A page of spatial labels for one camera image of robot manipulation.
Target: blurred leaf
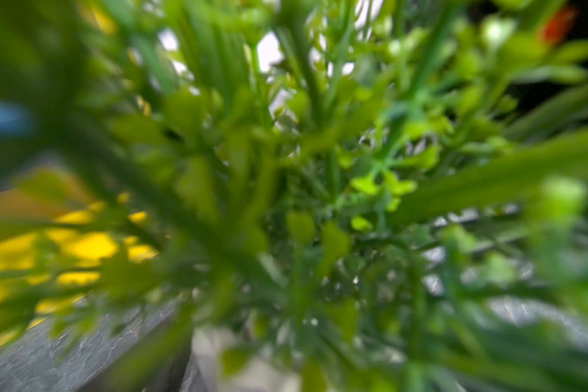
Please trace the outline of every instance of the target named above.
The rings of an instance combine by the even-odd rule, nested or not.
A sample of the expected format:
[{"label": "blurred leaf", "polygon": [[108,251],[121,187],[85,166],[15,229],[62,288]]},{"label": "blurred leaf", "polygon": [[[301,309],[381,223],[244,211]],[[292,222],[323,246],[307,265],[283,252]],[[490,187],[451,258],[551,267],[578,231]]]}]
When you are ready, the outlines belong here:
[{"label": "blurred leaf", "polygon": [[363,216],[354,216],[351,219],[351,226],[357,231],[369,231],[372,230],[372,224]]},{"label": "blurred leaf", "polygon": [[549,61],[553,64],[580,63],[588,59],[588,40],[571,41],[557,47]]},{"label": "blurred leaf", "polygon": [[189,91],[178,91],[170,95],[164,102],[165,116],[175,129],[178,129],[188,140],[196,143],[196,135],[203,126],[203,97],[193,95]]},{"label": "blurred leaf", "polygon": [[251,359],[253,352],[248,348],[235,347],[222,353],[222,374],[231,377],[240,372]]},{"label": "blurred leaf", "polygon": [[505,130],[512,140],[523,140],[538,132],[549,132],[584,115],[588,108],[588,83],[568,89],[544,102]]},{"label": "blurred leaf", "polygon": [[319,365],[307,363],[301,372],[301,392],[324,392],[327,390],[327,380]]},{"label": "blurred leaf", "polygon": [[117,117],[111,131],[118,138],[131,143],[166,144],[162,126],[141,114]]},{"label": "blurred leaf", "polygon": [[389,221],[408,223],[463,208],[523,199],[540,180],[555,174],[588,179],[588,129],[423,186],[403,196]]},{"label": "blurred leaf", "polygon": [[351,239],[348,234],[341,231],[334,221],[327,221],[320,235],[323,248],[322,263],[316,270],[318,277],[324,277],[335,263],[342,257],[349,254],[351,250]]},{"label": "blurred leaf", "polygon": [[290,236],[299,245],[307,245],[314,239],[314,219],[311,215],[289,211],[286,219]]},{"label": "blurred leaf", "polygon": [[32,176],[16,181],[18,188],[32,198],[62,203],[68,198],[64,180],[50,169],[41,169]]},{"label": "blurred leaf", "polygon": [[554,83],[575,84],[588,79],[588,70],[577,65],[548,65],[518,74],[518,83],[536,83],[549,80]]}]

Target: foliage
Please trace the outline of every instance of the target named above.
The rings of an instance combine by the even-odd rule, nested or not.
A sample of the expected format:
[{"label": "foliage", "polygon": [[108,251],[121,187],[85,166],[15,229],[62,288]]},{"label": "foliage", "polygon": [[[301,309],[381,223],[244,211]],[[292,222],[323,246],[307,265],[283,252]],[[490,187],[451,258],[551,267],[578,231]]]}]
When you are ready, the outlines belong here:
[{"label": "foliage", "polygon": [[[225,372],[267,354],[304,391],[588,390],[563,326],[492,309],[588,322],[588,41],[540,34],[562,1],[499,0],[479,26],[462,0],[14,3],[0,100],[31,129],[0,134],[0,177],[50,149],[103,203],[79,222],[0,217],[38,233],[34,260],[0,270],[0,334],[42,317],[78,339],[101,314],[174,300],[156,347],[227,326],[245,338]],[[268,33],[283,60],[265,69]],[[508,87],[538,80],[579,85],[516,113]],[[78,206],[51,172],[19,184]],[[58,245],[100,231],[101,260]],[[135,262],[136,245],[157,253]]]}]

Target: green leaf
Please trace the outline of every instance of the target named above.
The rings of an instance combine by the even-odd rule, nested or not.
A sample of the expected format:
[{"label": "green leaf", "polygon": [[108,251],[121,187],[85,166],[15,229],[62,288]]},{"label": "green leaf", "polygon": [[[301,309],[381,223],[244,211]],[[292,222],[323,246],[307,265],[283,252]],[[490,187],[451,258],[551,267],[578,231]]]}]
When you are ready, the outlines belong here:
[{"label": "green leaf", "polygon": [[113,122],[111,132],[129,143],[167,144],[161,125],[139,113],[119,116]]},{"label": "green leaf", "polygon": [[196,143],[197,134],[204,121],[204,98],[181,90],[164,101],[164,114],[170,125]]},{"label": "green leaf", "polygon": [[370,231],[373,225],[363,216],[357,215],[351,219],[351,226],[357,231]]},{"label": "green leaf", "polygon": [[485,87],[482,84],[472,84],[460,92],[457,113],[460,117],[473,112],[481,104]]},{"label": "green leaf", "polygon": [[394,196],[402,196],[403,194],[412,193],[418,187],[418,184],[414,180],[399,181],[393,172],[386,170],[383,172],[385,179],[385,185],[390,189],[390,192]]},{"label": "green leaf", "polygon": [[327,390],[327,380],[318,364],[306,364],[301,372],[301,379],[301,392],[324,392]]},{"label": "green leaf", "polygon": [[248,364],[252,353],[250,349],[240,347],[225,350],[221,356],[222,375],[231,377],[240,372]]},{"label": "green leaf", "polygon": [[64,180],[50,169],[38,170],[30,177],[17,180],[16,184],[23,193],[35,199],[60,203],[68,198]]},{"label": "green leaf", "polygon": [[585,114],[588,108],[588,83],[565,90],[515,121],[505,136],[512,140],[524,140],[536,134],[546,133],[566,122]]},{"label": "green leaf", "polygon": [[518,74],[518,83],[536,83],[549,80],[554,83],[575,84],[588,79],[588,70],[577,65],[547,65]]},{"label": "green leaf", "polygon": [[421,170],[429,170],[438,164],[440,150],[439,145],[432,144],[422,153],[401,159],[397,161],[397,164],[402,168],[416,167]]},{"label": "green leaf", "polygon": [[311,215],[289,211],[286,221],[290,236],[299,245],[307,245],[314,240],[314,218]]},{"label": "green leaf", "polygon": [[489,282],[500,286],[506,286],[516,280],[516,270],[510,261],[498,252],[486,255],[484,275]]},{"label": "green leaf", "polygon": [[575,179],[549,177],[539,190],[531,215],[536,221],[546,221],[569,228],[586,205],[588,188]]},{"label": "green leaf", "polygon": [[320,278],[327,276],[331,268],[338,260],[345,257],[351,251],[351,239],[348,234],[340,230],[334,221],[327,221],[322,228],[320,236],[322,241],[322,263],[316,270]]},{"label": "green leaf", "polygon": [[553,64],[581,63],[588,59],[588,40],[572,41],[557,47],[549,62]]},{"label": "green leaf", "polygon": [[357,332],[359,311],[354,300],[347,300],[330,309],[330,317],[342,331],[342,338],[351,343]]},{"label": "green leaf", "polygon": [[374,196],[379,193],[381,189],[377,184],[374,182],[375,175],[370,173],[365,177],[356,177],[351,180],[351,186],[358,191],[361,191],[368,196]]},{"label": "green leaf", "polygon": [[523,199],[541,180],[558,174],[588,180],[588,128],[422,186],[403,196],[388,219],[405,224],[464,208]]}]

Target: plant stem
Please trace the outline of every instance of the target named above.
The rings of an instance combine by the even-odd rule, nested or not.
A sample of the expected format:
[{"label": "plant stem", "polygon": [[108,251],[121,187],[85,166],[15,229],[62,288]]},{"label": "plant stem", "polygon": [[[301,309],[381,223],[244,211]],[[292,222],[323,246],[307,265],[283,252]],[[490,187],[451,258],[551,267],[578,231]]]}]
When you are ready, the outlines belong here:
[{"label": "plant stem", "polygon": [[261,105],[261,108],[259,109],[261,111],[261,123],[263,124],[264,129],[270,130],[272,127],[272,115],[268,110],[268,102],[263,93],[263,89],[261,88],[261,67],[259,66],[259,51],[257,50],[257,45],[251,47],[251,61],[253,66],[254,88],[259,97],[259,105]]},{"label": "plant stem", "polygon": [[[440,49],[442,48],[442,44],[444,43],[444,40],[451,29],[453,21],[455,20],[455,15],[459,13],[461,8],[461,6],[452,4],[452,2],[445,2],[442,15],[440,15],[440,20],[436,24],[434,30],[431,32],[431,37],[429,38],[427,46],[424,49],[423,59],[421,60],[420,65],[416,68],[416,74],[414,75],[414,78],[412,79],[409,86],[409,90],[404,97],[404,99],[409,104],[414,103],[418,92],[423,86],[423,83],[431,74],[431,71],[433,70],[433,67],[436,63],[436,58]],[[407,115],[403,115],[396,122],[395,126],[390,130],[387,141],[385,142],[379,154],[379,160],[381,162],[386,162],[388,159],[391,159],[400,148],[400,135],[406,122]]]},{"label": "plant stem", "polygon": [[396,0],[392,15],[392,35],[395,37],[401,37],[405,34],[405,8],[407,5],[406,0]]}]

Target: green stem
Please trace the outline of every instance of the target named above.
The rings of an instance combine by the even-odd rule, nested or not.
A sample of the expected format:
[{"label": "green stem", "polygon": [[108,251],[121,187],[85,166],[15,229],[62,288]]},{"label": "green stem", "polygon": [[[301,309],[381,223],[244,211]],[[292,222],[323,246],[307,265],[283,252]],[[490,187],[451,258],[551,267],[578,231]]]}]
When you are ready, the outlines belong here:
[{"label": "green stem", "polygon": [[268,110],[268,102],[263,93],[263,89],[261,88],[261,67],[259,66],[259,51],[257,50],[257,45],[251,47],[251,61],[253,66],[254,88],[259,97],[259,105],[261,105],[261,122],[264,129],[270,130],[272,127],[272,115]]},{"label": "green stem", "polygon": [[392,15],[392,35],[401,37],[405,34],[405,0],[396,0],[394,14]]},{"label": "green stem", "polygon": [[[461,6],[452,4],[452,2],[445,2],[440,19],[431,33],[431,37],[429,38],[427,46],[424,49],[421,63],[416,68],[416,74],[414,75],[414,78],[412,79],[412,82],[409,86],[409,90],[404,97],[404,99],[410,104],[412,104],[416,99],[416,96],[423,86],[423,83],[427,80],[427,77],[429,77],[431,71],[433,71],[433,67],[435,66],[439,51],[442,48],[445,38],[451,30],[451,26],[455,20],[455,15],[459,13],[461,8]],[[396,122],[395,126],[390,130],[387,141],[385,142],[379,154],[379,160],[381,162],[386,162],[388,159],[392,158],[392,156],[400,148],[400,135],[406,122],[407,115],[403,115]]]},{"label": "green stem", "polygon": [[327,182],[331,201],[334,202],[340,194],[340,166],[337,162],[335,147],[327,153]]}]

